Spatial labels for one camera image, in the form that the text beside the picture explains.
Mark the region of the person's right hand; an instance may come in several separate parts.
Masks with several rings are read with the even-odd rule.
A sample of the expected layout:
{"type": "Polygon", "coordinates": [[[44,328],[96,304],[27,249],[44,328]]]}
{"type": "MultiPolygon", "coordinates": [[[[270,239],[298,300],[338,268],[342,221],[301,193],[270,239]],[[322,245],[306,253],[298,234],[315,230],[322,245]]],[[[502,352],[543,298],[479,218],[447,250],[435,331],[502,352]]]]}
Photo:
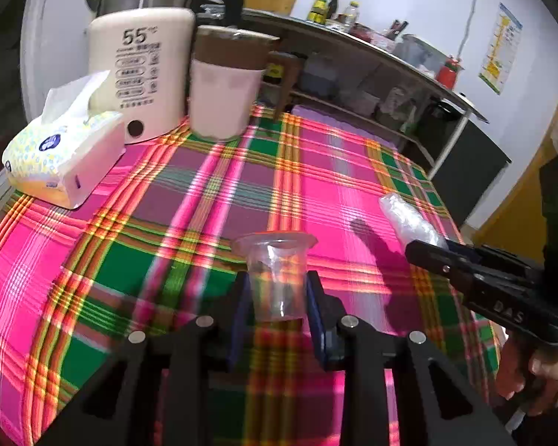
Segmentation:
{"type": "Polygon", "coordinates": [[[558,349],[538,348],[525,360],[523,340],[510,335],[505,341],[495,379],[496,392],[506,400],[522,392],[530,378],[539,382],[528,414],[540,415],[558,407],[558,349]]]}

